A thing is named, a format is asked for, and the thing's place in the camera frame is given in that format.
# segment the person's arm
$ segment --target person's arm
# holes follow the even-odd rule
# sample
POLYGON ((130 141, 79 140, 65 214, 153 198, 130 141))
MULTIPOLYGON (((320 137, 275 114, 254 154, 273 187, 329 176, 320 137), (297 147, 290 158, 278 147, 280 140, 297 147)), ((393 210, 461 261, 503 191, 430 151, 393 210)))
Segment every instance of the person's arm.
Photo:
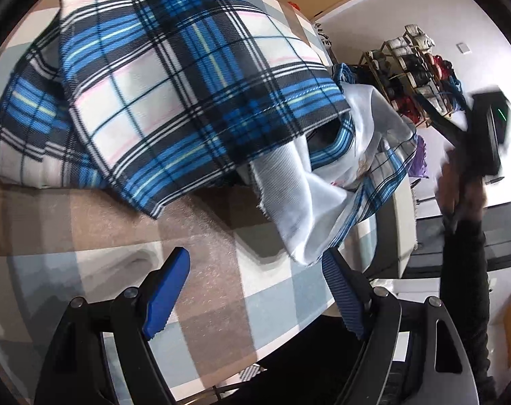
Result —
MULTIPOLYGON (((459 198, 460 177, 451 161, 442 169, 437 202, 442 212, 452 214, 459 198)), ((481 404, 495 400, 495 383, 488 376, 488 321, 490 298, 482 213, 486 197, 481 179, 465 188, 461 221, 456 232, 445 236, 440 298, 462 339, 481 404)))

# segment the black device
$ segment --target black device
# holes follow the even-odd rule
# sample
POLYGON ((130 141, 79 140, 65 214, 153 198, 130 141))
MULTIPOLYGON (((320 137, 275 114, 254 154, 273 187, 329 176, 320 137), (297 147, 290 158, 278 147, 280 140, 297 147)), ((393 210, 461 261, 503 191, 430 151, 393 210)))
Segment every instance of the black device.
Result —
MULTIPOLYGON (((366 329, 357 364, 335 405, 478 404, 463 344, 441 300, 398 300, 385 288, 372 288, 365 276, 349 268, 336 248, 331 253, 363 306, 366 329), (401 331, 410 331, 411 338, 406 362, 397 368, 392 357, 401 331), (445 355, 455 356, 443 369, 439 362, 442 349, 445 355)), ((88 304, 82 297, 71 300, 49 345, 34 404, 118 405, 104 331, 114 334, 133 403, 175 404, 148 341, 165 326, 188 272, 189 254, 177 247, 139 288, 127 288, 114 300, 103 302, 88 304)))
MULTIPOLYGON (((495 177, 501 168, 500 148, 505 144, 511 104, 500 90, 479 93, 473 96, 470 108, 464 96, 447 81, 442 81, 445 90, 451 93, 465 112, 467 129, 464 131, 451 120, 443 117, 422 95, 417 102, 428 114, 432 126, 455 148, 461 168, 460 198, 465 185, 473 178, 495 177)), ((455 231, 460 218, 460 201, 454 214, 443 214, 443 223, 448 231, 455 231)))
POLYGON ((189 272, 189 254, 176 247, 139 288, 114 300, 68 304, 49 345, 35 405, 118 405, 102 332, 112 332, 130 395, 136 405, 176 403, 148 341, 162 330, 189 272))

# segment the light switch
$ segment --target light switch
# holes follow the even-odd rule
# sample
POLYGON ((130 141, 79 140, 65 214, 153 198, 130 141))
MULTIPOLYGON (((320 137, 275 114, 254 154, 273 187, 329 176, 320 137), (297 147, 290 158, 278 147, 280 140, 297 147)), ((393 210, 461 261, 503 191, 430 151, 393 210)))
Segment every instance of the light switch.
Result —
POLYGON ((462 55, 467 55, 467 54, 471 53, 471 49, 467 46, 466 43, 456 44, 456 47, 458 47, 458 50, 460 50, 462 55))

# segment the white wall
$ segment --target white wall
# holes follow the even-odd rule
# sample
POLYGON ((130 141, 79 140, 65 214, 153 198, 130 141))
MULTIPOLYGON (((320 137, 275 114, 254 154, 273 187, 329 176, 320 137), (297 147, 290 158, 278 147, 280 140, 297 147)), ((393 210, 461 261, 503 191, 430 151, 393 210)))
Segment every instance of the white wall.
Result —
MULTIPOLYGON (((335 13, 321 24, 343 62, 358 63, 362 51, 402 35, 406 24, 418 24, 435 40, 434 52, 453 63, 466 94, 499 86, 511 100, 511 45, 473 0, 357 0, 335 13), (458 43, 466 43, 472 53, 462 55, 458 43)), ((419 133, 427 143, 431 176, 415 189, 417 198, 424 198, 434 195, 446 141, 434 129, 419 133)), ((511 201, 511 144, 502 161, 505 179, 487 187, 488 205, 511 201)), ((439 214, 435 202, 422 204, 417 211, 417 217, 435 214, 439 214)))

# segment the purple fabric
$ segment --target purple fabric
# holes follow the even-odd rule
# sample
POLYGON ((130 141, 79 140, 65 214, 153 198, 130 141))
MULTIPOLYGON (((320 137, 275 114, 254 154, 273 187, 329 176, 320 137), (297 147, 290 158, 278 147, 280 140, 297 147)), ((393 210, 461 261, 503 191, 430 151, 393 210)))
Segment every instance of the purple fabric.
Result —
POLYGON ((417 134, 417 152, 409 166, 408 174, 411 178, 427 178, 428 166, 426 165, 426 143, 424 139, 417 134))

